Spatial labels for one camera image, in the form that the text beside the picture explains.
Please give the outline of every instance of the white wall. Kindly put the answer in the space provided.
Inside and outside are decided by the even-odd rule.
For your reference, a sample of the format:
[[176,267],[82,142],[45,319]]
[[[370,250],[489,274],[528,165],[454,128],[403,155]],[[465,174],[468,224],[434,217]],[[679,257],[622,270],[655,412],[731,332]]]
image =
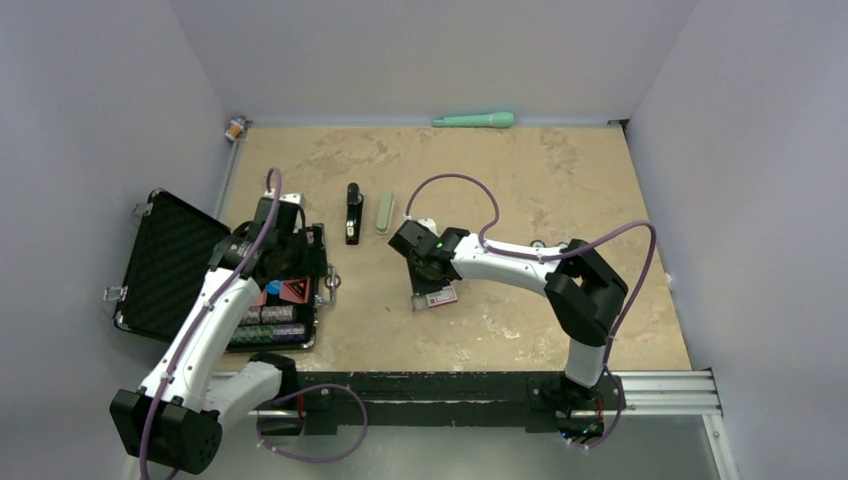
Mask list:
[[700,0],[629,141],[745,478],[845,478],[848,3]]
[[165,0],[21,0],[0,14],[0,112],[0,478],[117,478],[109,402],[162,345],[99,297],[150,190],[211,210],[224,110]]
[[228,113],[421,124],[629,118],[696,0],[171,0]]

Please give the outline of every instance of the metal clasp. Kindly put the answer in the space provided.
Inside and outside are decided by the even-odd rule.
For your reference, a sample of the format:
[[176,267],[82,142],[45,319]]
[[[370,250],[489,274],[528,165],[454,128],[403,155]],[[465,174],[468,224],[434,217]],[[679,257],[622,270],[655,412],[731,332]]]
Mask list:
[[127,287],[107,287],[103,292],[104,302],[123,302],[127,298]]

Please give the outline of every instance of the blue cap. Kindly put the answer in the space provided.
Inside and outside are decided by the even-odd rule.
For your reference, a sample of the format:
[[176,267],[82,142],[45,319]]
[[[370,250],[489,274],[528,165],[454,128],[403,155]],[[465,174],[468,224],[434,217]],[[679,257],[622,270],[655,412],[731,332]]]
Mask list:
[[265,287],[265,291],[271,295],[279,295],[281,288],[283,288],[283,282],[279,280],[271,280],[268,282],[268,286]]

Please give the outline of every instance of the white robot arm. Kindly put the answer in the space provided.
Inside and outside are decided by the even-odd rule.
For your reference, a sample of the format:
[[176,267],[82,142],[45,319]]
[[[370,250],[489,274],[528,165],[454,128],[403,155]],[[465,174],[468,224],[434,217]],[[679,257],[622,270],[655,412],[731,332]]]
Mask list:
[[[489,241],[484,248],[468,230],[448,228],[441,236],[433,225],[407,220],[389,241],[407,259],[415,295],[438,292],[452,280],[491,280],[548,299],[562,329],[571,337],[565,376],[591,389],[604,368],[609,331],[624,303],[627,285],[601,256],[591,250],[563,261],[543,261],[586,243],[532,248]],[[494,253],[505,250],[537,260]],[[581,279],[578,285],[573,279]]]
[[[115,394],[109,411],[130,455],[146,454],[156,463],[198,474],[211,463],[225,430],[296,383],[294,361],[263,353],[209,390],[215,367],[261,286],[302,254],[297,242],[287,243],[292,231],[281,226],[291,223],[277,215],[276,199],[269,195],[260,200],[253,222],[215,246],[197,300],[161,361],[136,391]],[[289,197],[299,205],[299,195]],[[301,217],[294,231],[302,228]],[[142,445],[148,421],[149,441]]]

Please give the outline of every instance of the black stapler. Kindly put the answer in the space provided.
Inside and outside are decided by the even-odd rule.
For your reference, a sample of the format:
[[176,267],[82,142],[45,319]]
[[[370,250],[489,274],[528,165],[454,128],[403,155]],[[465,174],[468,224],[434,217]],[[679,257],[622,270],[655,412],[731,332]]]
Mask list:
[[362,205],[365,196],[359,192],[359,185],[347,186],[347,220],[345,221],[345,243],[359,245],[359,230],[362,227]]

